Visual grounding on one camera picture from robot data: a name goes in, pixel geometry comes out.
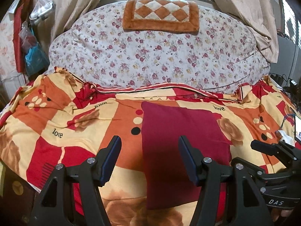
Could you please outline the person's right hand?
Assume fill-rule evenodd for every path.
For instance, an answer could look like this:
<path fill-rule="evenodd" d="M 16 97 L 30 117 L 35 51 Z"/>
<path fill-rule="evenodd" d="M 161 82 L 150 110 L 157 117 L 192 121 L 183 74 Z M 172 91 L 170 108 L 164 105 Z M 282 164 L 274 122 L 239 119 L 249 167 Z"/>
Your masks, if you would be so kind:
<path fill-rule="evenodd" d="M 280 217 L 289 217 L 293 210 L 283 210 L 280 208 L 273 208 L 271 211 L 272 221 L 276 222 Z"/>

